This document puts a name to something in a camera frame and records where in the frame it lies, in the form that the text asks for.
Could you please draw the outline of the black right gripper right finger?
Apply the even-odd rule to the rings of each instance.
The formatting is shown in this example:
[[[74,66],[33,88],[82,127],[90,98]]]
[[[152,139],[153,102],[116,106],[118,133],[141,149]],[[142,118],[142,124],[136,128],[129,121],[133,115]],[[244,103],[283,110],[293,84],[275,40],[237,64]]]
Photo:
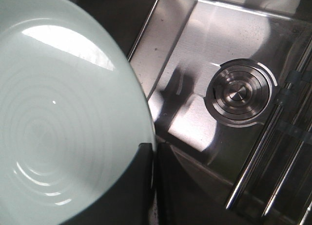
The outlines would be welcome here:
[[[157,147],[157,205],[161,225],[233,225],[232,214],[213,202],[166,143]]]

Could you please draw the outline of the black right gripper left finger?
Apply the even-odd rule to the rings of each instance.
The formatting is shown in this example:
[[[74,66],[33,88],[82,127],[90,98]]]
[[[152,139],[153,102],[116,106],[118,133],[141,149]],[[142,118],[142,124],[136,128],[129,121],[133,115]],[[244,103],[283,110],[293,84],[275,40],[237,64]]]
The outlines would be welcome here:
[[[128,168],[98,200],[64,225],[147,225],[154,198],[154,151],[141,143]]]

